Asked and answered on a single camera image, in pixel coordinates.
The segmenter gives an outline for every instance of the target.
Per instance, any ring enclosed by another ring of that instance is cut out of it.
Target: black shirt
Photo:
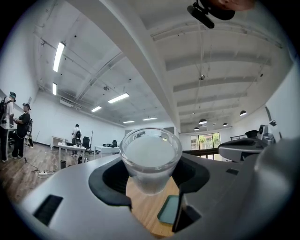
[[[19,120],[22,120],[23,124],[18,123],[17,124],[17,134],[20,138],[23,138],[26,136],[28,131],[28,123],[30,121],[30,114],[24,113],[19,117]]]

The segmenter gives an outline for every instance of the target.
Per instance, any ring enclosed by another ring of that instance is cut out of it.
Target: window
[[[220,143],[220,133],[191,136],[192,150],[217,148]]]
[[[191,136],[192,150],[199,150],[198,136]]]

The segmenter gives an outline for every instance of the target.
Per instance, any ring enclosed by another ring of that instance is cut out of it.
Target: gray machine
[[[290,156],[299,156],[299,143],[282,140],[242,164],[182,154],[172,174],[180,196],[170,239],[253,236],[293,190],[299,162]],[[153,240],[131,214],[128,177],[117,155],[71,166],[33,190],[18,213],[41,239]]]
[[[268,133],[268,126],[261,125],[255,138],[242,138],[219,145],[219,154],[233,162],[245,161],[252,154],[259,154],[268,145],[275,143],[272,134]]]

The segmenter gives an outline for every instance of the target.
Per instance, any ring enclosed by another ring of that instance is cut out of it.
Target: water
[[[138,165],[157,167],[170,162],[175,157],[175,150],[160,137],[143,136],[128,145],[126,156]]]
[[[142,136],[133,140],[126,149],[128,159],[145,167],[167,164],[175,157],[175,149],[162,138]],[[136,186],[145,194],[155,195],[164,190],[176,164],[163,172],[138,172],[125,165]]]

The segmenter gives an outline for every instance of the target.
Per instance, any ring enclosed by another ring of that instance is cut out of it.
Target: wooden surface
[[[159,222],[157,215],[168,195],[179,195],[179,189],[171,177],[164,190],[153,196],[142,193],[131,178],[128,179],[126,195],[131,198],[133,215],[157,238],[173,235],[171,224]]]
[[[0,161],[0,180],[9,199],[14,203],[18,203],[34,188],[47,179],[38,178],[35,173],[31,172],[35,170],[35,168],[26,164],[24,158],[11,158],[13,148],[14,146],[11,146],[11,149],[8,149],[8,161],[5,163]],[[33,148],[24,146],[24,150],[25,148],[27,161],[40,170],[53,170],[55,166],[51,163],[51,160],[54,157],[55,159],[53,162],[56,165],[59,164],[58,149],[56,148],[50,151],[50,147],[41,144],[34,144]],[[70,156],[70,154],[72,154],[72,151],[70,150],[68,150],[67,153],[61,151],[61,159],[66,160],[66,166],[76,164],[76,158]],[[88,160],[93,159],[92,154],[85,153],[85,157],[88,158]]]

